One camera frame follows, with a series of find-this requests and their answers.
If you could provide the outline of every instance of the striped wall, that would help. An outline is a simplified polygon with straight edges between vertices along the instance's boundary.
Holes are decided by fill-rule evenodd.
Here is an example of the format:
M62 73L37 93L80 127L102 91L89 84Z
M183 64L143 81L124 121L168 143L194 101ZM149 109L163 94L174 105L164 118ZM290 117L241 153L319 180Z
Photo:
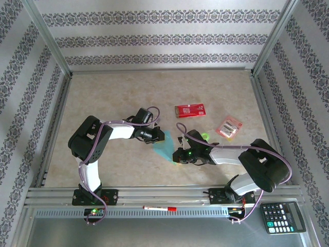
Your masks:
M329 1L302 0L259 74L321 246L329 246Z
M42 0L72 71L252 68L286 0Z
M63 74L19 0L0 0L0 246L34 185Z

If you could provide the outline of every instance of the purple cable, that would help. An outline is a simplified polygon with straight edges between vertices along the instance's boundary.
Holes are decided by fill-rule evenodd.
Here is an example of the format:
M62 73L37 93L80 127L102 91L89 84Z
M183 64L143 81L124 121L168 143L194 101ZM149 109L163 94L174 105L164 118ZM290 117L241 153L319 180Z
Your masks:
M130 125L130 126L148 126L148 125L151 125L151 124L155 123L159 119L159 117L160 117L160 109L158 107L149 107L149 108L147 108L147 110L149 110L149 109L156 109L158 111L158 115L157 115L157 117L153 121L148 122L148 123L132 123L132 122L124 121L124 120L107 121L107 122L102 123L101 126L99 127L99 130L98 130L98 133L97 133L97 136L96 136L96 139L95 139L95 142L94 142L94 145L93 145L91 151L89 152L87 158L84 161L80 162L80 164L79 164L79 176L80 176L80 179L81 179L83 185L89 191L89 193L91 193L95 198L97 198L99 201L101 201L101 203L103 203L103 205L104 205L104 213L103 213L102 218L100 218L98 221L94 222L93 225L98 224L99 222L101 222L105 218L106 212L107 212L107 205L106 205L106 203L104 202L103 199L101 199L98 195L96 195L87 186L86 182L84 181L84 179L82 177L82 165L86 164L89 161L90 157L92 156L92 154L93 154L93 152L94 152L94 150L96 148L96 145L98 143L99 137L100 137L100 135L102 133L102 129L103 129L103 127L105 125L108 125L108 124L125 124L125 125ZM87 219L86 219L87 224L89 224L89 221L88 221L89 216L90 216L90 214L87 216Z
M187 128L186 126L181 123L181 122L178 122L176 123L176 126L177 126L177 129L185 136L187 136L189 139L191 140L194 140L198 143L201 143L201 144L204 144L206 146L209 146L209 147L213 147L213 148L222 148L222 149L254 149L254 150L258 150L258 151L262 151L262 152L265 152L265 153L268 153L268 154L271 154L277 158L279 158L280 160L283 161L283 163L287 166L288 170L289 170L289 176L284 180L282 181L280 184L283 184L285 182L287 182L290 178L291 178L291 175L293 174L293 170L291 169L291 165L289 164L289 162L284 158L282 157L281 155L277 154L277 153L274 153L270 150L267 150L265 148L259 148L259 147L253 147L253 146L216 146L216 145L213 145L213 144L209 144L209 143L206 143L206 142L203 142L201 140L198 140L196 138L194 138L193 136L190 136L188 133L187 133ZM245 219L247 219L251 213L254 211L254 209L256 208L257 204L259 203L262 195L263 195L264 191L261 190L261 193L257 199L257 201L255 202L255 205L252 207L252 209L250 210L250 212L245 216L243 217L242 219L239 219L238 217L234 217L234 216L230 216L231 218L233 219L237 219L237 221L232 221L232 222L241 222L241 221L244 221Z

